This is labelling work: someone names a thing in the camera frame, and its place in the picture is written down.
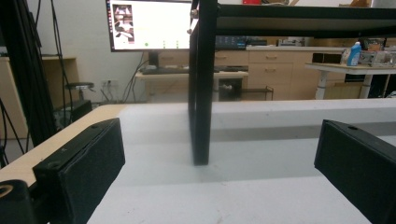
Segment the white wall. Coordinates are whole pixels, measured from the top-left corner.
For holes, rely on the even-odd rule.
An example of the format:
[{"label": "white wall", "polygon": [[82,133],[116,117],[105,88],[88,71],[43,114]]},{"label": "white wall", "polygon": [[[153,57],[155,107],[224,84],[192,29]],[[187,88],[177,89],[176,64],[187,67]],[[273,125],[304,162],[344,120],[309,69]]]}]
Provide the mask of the white wall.
[{"label": "white wall", "polygon": [[[30,10],[36,14],[38,0],[27,0]],[[222,4],[240,4],[242,0],[219,0]],[[339,3],[350,3],[351,0],[301,0],[298,5],[338,6]],[[95,84],[96,92],[85,91],[87,99],[93,102],[102,101],[100,81],[116,79],[119,81],[118,97],[131,79],[139,63],[141,53],[111,53],[109,46],[106,1],[105,0],[68,0],[54,1],[62,49],[64,56],[78,58],[78,73],[81,81]],[[56,47],[53,34],[50,1],[42,1],[38,32],[43,45],[42,52],[55,54]],[[137,99],[144,100],[143,83],[136,83]]]}]

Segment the black shelf frame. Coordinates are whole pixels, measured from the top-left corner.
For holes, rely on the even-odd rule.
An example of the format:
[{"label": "black shelf frame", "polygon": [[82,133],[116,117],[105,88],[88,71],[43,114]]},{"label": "black shelf frame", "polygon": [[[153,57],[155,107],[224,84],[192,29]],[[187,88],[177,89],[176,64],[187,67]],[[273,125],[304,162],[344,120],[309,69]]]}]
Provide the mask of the black shelf frame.
[{"label": "black shelf frame", "polygon": [[216,35],[359,38],[396,36],[396,9],[220,5],[192,0],[189,116],[194,165],[209,163]]}]

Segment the water bottle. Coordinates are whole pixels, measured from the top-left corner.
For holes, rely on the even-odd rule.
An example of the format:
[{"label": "water bottle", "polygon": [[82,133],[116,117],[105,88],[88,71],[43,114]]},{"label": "water bottle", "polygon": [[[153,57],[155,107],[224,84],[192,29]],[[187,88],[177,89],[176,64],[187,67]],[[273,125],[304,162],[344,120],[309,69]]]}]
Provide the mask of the water bottle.
[{"label": "water bottle", "polygon": [[356,42],[354,46],[350,49],[349,57],[347,58],[347,66],[356,66],[359,62],[359,57],[361,56],[361,43]]}]

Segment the white desk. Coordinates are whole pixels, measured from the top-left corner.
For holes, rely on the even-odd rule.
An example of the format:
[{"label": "white desk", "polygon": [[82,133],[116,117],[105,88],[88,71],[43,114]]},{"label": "white desk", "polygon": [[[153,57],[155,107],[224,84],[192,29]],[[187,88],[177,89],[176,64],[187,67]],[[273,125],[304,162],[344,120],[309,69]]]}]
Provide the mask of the white desk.
[{"label": "white desk", "polygon": [[318,89],[315,98],[322,100],[324,92],[326,90],[327,75],[329,72],[345,73],[350,75],[366,75],[364,78],[363,85],[361,87],[361,99],[367,98],[370,91],[371,81],[373,75],[389,75],[396,74],[396,68],[394,67],[370,67],[370,66],[346,66],[344,64],[336,63],[306,63],[305,67],[318,69],[320,77],[318,80]]},{"label": "white desk", "polygon": [[[248,72],[218,72],[214,73],[214,82],[213,82],[213,101],[219,100],[219,79],[221,78],[243,78],[247,77]],[[154,95],[156,95],[156,90],[153,86],[154,82],[161,80],[184,80],[188,81],[189,74],[163,74],[163,75],[143,75],[142,73],[136,74],[136,79],[146,81],[146,92],[148,101]]]},{"label": "white desk", "polygon": [[31,167],[85,127],[119,117],[126,164],[92,224],[369,221],[314,168],[323,119],[396,145],[396,99],[214,103],[210,162],[193,166],[187,104],[104,105],[0,170]]}]

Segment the drawer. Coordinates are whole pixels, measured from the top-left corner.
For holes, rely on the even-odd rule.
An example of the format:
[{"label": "drawer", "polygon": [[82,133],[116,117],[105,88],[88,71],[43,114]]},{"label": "drawer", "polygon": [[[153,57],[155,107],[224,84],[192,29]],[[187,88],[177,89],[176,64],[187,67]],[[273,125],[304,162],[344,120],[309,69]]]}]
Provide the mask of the drawer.
[{"label": "drawer", "polygon": [[251,63],[248,68],[247,86],[289,85],[292,63]]},{"label": "drawer", "polygon": [[158,55],[160,66],[164,65],[188,65],[189,52],[187,50],[163,51]]},{"label": "drawer", "polygon": [[250,63],[293,63],[294,53],[291,51],[250,51]]},{"label": "drawer", "polygon": [[244,50],[222,50],[215,52],[215,65],[248,65],[248,52]]}]

